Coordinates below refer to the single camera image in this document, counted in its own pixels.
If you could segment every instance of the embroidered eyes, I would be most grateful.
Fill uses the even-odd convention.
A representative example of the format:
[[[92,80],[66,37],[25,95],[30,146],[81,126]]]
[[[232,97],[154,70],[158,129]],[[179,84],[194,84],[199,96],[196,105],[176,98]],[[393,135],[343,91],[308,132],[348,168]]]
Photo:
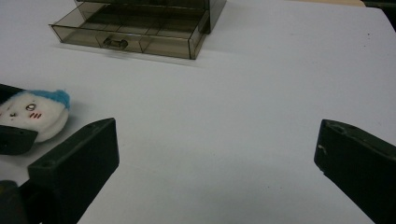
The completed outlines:
[[[26,106],[26,110],[29,111],[34,111],[35,110],[36,105],[35,104],[29,104]]]

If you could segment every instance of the pink cheek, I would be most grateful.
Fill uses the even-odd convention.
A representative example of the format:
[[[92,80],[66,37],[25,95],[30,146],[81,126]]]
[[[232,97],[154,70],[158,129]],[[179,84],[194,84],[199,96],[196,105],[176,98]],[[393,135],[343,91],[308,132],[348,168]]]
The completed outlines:
[[[29,114],[29,119],[40,119],[43,114],[38,111],[33,111]]]

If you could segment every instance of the translucent drawer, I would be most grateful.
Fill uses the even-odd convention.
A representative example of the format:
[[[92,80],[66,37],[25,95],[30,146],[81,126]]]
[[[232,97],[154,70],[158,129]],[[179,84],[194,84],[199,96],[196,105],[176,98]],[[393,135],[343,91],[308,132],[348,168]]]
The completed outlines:
[[[177,2],[84,2],[51,27],[66,44],[195,59],[215,21],[204,1],[192,0],[193,7],[175,7]]]

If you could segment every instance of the white plush toy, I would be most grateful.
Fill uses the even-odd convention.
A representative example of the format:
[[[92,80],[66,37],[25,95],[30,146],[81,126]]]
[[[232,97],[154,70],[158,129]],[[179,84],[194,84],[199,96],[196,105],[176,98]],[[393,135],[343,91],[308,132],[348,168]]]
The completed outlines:
[[[22,91],[0,105],[0,125],[36,131],[43,142],[64,127],[69,108],[65,91]]]

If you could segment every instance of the white table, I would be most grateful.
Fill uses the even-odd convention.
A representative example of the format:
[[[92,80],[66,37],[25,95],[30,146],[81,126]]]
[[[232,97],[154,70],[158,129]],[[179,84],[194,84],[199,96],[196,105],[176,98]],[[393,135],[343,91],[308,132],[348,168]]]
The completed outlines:
[[[59,43],[71,0],[0,1],[0,82],[63,89],[64,131],[113,117],[120,167],[79,223],[372,223],[314,164],[322,119],[396,145],[396,35],[379,9],[229,0],[196,61]]]

